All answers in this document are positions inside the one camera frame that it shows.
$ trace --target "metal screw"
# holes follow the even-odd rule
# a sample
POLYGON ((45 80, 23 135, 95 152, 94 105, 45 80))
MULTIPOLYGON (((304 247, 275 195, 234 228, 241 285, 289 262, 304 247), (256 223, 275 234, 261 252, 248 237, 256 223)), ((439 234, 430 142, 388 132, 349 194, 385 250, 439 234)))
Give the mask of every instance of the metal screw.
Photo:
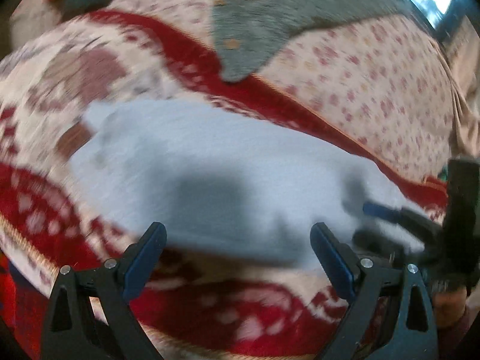
POLYGON ((406 266, 406 268, 409 270, 409 272, 415 274, 419 271, 419 269, 417 268, 417 266, 415 264, 409 264, 406 266))
POLYGON ((66 275, 69 272, 70 272, 70 266, 69 265, 64 265, 62 268, 60 268, 60 273, 62 275, 66 275))
POLYGON ((115 260, 115 259, 108 259, 103 264, 103 266, 107 269, 115 268, 116 265, 117 265, 117 260, 115 260))
POLYGON ((374 262, 371 259, 361 259, 360 264, 364 268, 372 268, 374 265, 374 262))

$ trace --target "folded fabric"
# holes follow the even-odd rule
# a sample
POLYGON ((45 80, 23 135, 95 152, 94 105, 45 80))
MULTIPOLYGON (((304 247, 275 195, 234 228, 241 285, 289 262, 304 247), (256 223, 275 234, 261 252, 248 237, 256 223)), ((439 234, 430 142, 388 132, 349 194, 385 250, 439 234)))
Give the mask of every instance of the folded fabric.
POLYGON ((222 78, 244 79, 304 30, 407 13, 411 7, 409 0, 215 0, 213 34, 222 78))
POLYGON ((171 247, 308 270, 321 221, 342 242, 369 228, 422 248, 362 205, 422 210, 374 162, 315 137, 182 100, 92 103, 83 123, 97 133, 70 159, 81 191, 135 235, 158 221, 171 247))

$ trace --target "gray cloth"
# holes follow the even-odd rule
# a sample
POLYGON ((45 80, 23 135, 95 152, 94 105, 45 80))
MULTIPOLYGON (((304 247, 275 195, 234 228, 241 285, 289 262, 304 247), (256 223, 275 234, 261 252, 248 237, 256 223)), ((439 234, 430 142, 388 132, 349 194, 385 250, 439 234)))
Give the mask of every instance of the gray cloth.
POLYGON ((304 30, 408 12, 409 0, 215 0, 214 42, 222 78, 244 79, 304 30))

